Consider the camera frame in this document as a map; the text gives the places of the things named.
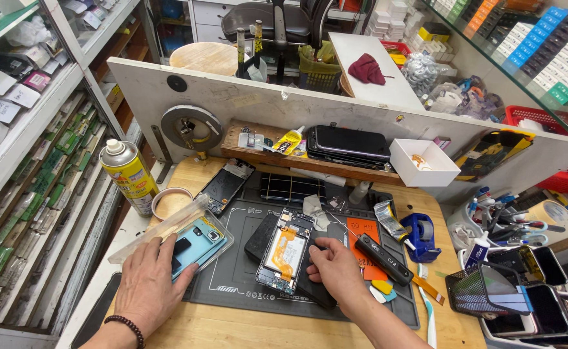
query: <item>orange flex cable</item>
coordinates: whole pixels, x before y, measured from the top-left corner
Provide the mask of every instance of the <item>orange flex cable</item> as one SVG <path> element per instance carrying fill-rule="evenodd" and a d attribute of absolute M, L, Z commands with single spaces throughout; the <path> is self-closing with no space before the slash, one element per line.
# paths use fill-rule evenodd
<path fill-rule="evenodd" d="M 293 267 L 284 260 L 284 252 L 286 251 L 288 242 L 293 241 L 296 233 L 294 230 L 288 229 L 288 227 L 281 229 L 281 231 L 282 235 L 280 236 L 278 245 L 275 247 L 275 251 L 271 260 L 275 265 L 277 265 L 278 268 L 280 268 L 282 272 L 281 279 L 290 282 L 293 278 Z"/>

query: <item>beaded bracelet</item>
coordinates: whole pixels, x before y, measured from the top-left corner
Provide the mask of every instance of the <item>beaded bracelet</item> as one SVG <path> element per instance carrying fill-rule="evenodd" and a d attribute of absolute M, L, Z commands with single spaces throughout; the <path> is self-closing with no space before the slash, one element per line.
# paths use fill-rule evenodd
<path fill-rule="evenodd" d="M 145 345 L 144 345 L 144 337 L 141 333 L 141 331 L 137 328 L 137 326 L 135 326 L 135 324 L 125 318 L 124 316 L 120 316 L 120 315 L 110 315 L 107 317 L 107 319 L 105 319 L 105 323 L 108 323 L 110 321 L 117 321 L 117 322 L 121 322 L 123 324 L 125 324 L 126 326 L 128 326 L 133 333 L 137 336 L 137 349 L 144 349 Z"/>

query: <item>drawer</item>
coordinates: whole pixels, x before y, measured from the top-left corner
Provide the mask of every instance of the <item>drawer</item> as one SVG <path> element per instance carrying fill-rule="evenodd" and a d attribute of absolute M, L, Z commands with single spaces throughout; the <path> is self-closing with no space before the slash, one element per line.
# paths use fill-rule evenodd
<path fill-rule="evenodd" d="M 198 42 L 220 42 L 227 45 L 232 44 L 224 37 L 224 32 L 221 30 L 221 26 L 196 24 L 196 32 L 198 32 Z"/>
<path fill-rule="evenodd" d="M 193 1 L 193 15 L 195 23 L 208 24 L 210 26 L 221 26 L 221 19 L 233 7 L 233 5 Z"/>

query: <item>anti-static mat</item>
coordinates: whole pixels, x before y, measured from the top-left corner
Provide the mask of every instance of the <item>anti-static mat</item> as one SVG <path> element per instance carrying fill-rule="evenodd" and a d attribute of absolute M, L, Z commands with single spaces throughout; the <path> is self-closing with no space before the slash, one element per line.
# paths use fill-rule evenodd
<path fill-rule="evenodd" d="M 258 264 L 249 259 L 243 247 L 253 234 L 260 222 L 269 213 L 280 215 L 283 207 L 301 212 L 298 204 L 281 205 L 273 201 L 260 199 L 256 187 L 252 186 L 252 180 L 248 180 L 239 198 L 234 199 L 226 211 L 220 217 L 222 223 L 234 236 L 233 246 L 221 255 L 215 263 L 210 264 L 197 277 L 191 290 L 191 302 L 223 305 L 241 309 L 255 311 L 285 313 L 289 315 L 301 315 L 316 317 L 319 319 L 330 319 L 347 321 L 339 307 L 326 310 L 318 304 L 312 302 L 302 292 L 296 291 L 294 295 L 278 292 L 266 286 L 258 284 L 255 280 Z M 327 197 L 341 195 L 346 197 L 347 188 L 328 187 L 332 189 L 327 193 Z M 328 236 L 334 237 L 348 246 L 348 231 L 342 224 L 347 223 L 347 218 L 357 218 L 368 220 L 369 224 L 378 222 L 374 213 L 367 210 L 351 210 L 350 215 L 336 214 L 327 217 L 331 224 L 327 232 L 313 231 L 312 238 Z M 381 245 L 394 254 L 394 256 L 405 265 L 404 250 L 388 233 L 380 228 Z M 384 303 L 393 313 L 395 313 L 404 323 L 412 329 L 420 328 L 420 320 L 417 315 L 415 300 L 413 299 L 413 289 L 411 285 L 406 287 L 395 285 L 398 297 L 391 302 Z"/>

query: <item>clear plastic box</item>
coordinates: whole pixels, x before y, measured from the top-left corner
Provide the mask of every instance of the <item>clear plastic box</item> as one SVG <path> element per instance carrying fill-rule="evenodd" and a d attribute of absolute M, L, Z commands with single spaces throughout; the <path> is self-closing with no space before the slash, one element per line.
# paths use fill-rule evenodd
<path fill-rule="evenodd" d="M 221 222 L 219 222 L 219 219 L 217 219 L 215 215 L 213 215 L 210 210 L 207 209 L 206 204 L 209 200 L 210 197 L 208 194 L 201 194 L 197 196 L 195 200 L 190 202 L 187 206 L 183 207 L 178 212 L 174 213 L 169 218 L 159 223 L 157 226 L 148 230 L 140 238 L 135 239 L 133 242 L 111 255 L 108 258 L 109 263 L 124 263 L 125 259 L 128 256 L 132 255 L 135 249 L 141 243 L 150 242 L 155 237 L 162 237 L 165 241 L 165 239 L 171 234 L 177 234 L 179 237 L 184 234 L 194 234 L 192 230 L 187 228 L 190 228 L 196 220 L 205 218 L 206 221 L 201 221 L 208 225 L 210 229 L 217 230 L 218 233 L 221 234 L 222 238 L 224 239 L 223 241 L 225 242 L 223 244 L 220 244 L 219 242 L 213 242 L 212 249 L 209 249 L 205 253 L 202 253 L 200 256 L 197 256 L 197 258 L 195 258 L 196 262 L 200 264 L 200 267 L 198 268 L 196 273 L 201 272 L 204 268 L 206 268 L 207 265 L 211 264 L 234 243 L 234 237 L 232 236 L 232 234 L 226 229 L 223 224 L 221 224 Z M 193 244 L 187 249 L 187 251 L 191 251 L 193 248 L 197 248 L 197 246 Z M 173 277 L 176 278 L 178 274 L 180 274 L 180 271 L 174 274 Z"/>

